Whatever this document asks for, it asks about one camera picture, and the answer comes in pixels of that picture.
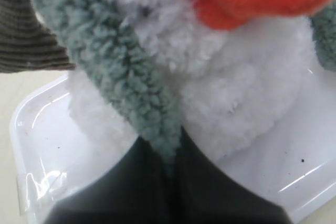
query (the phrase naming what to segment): white plastic tray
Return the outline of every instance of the white plastic tray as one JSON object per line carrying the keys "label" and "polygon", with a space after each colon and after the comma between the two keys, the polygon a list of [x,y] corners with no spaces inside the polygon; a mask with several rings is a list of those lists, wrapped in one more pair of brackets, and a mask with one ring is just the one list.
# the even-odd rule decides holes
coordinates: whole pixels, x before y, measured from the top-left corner
{"label": "white plastic tray", "polygon": [[[308,71],[286,118],[251,148],[219,163],[248,189],[284,206],[295,223],[336,196],[336,74],[316,62]],[[29,224],[42,223],[57,194],[71,195],[111,166],[108,150],[99,153],[70,119],[65,83],[60,78],[27,97],[10,125]]]}

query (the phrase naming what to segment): beige surface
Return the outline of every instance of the beige surface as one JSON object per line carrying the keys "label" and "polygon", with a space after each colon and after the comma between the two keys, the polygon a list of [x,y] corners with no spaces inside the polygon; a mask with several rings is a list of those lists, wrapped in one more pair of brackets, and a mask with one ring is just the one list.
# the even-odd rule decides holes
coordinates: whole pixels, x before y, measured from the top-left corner
{"label": "beige surface", "polygon": [[[9,121],[17,105],[28,94],[60,77],[63,72],[0,74],[0,223],[22,224],[19,216],[16,168],[9,139]],[[336,199],[301,224],[336,223]]]}

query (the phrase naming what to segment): brown corduroy fabric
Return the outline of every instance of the brown corduroy fabric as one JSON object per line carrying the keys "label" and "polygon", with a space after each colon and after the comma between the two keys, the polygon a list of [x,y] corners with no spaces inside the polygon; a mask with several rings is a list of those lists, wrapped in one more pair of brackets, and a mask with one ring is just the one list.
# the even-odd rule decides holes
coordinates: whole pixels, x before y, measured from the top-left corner
{"label": "brown corduroy fabric", "polygon": [[30,0],[0,0],[0,73],[74,67],[36,18]]}

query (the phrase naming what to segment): plush toy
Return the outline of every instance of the plush toy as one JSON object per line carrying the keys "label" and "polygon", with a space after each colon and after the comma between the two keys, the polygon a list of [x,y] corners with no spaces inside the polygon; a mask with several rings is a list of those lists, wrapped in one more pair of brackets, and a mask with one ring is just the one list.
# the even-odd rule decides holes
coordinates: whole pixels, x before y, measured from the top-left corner
{"label": "plush toy", "polygon": [[295,100],[316,56],[308,16],[332,0],[32,0],[68,49],[70,113],[121,157],[138,134],[168,163],[180,126],[212,161]]}

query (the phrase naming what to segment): white fluffy fur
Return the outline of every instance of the white fluffy fur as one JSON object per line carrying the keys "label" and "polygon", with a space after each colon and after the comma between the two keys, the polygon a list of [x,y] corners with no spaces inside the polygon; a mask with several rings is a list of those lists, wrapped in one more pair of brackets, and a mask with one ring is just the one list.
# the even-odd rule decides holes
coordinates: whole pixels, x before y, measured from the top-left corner
{"label": "white fluffy fur", "polygon": [[[190,0],[118,1],[121,8],[154,8],[134,22],[135,32],[178,97],[183,125],[213,161],[272,128],[293,103],[314,56],[305,17],[263,18],[233,32],[213,31],[196,19]],[[124,152],[136,137],[130,125],[80,70],[69,82],[72,118],[92,141]]]}

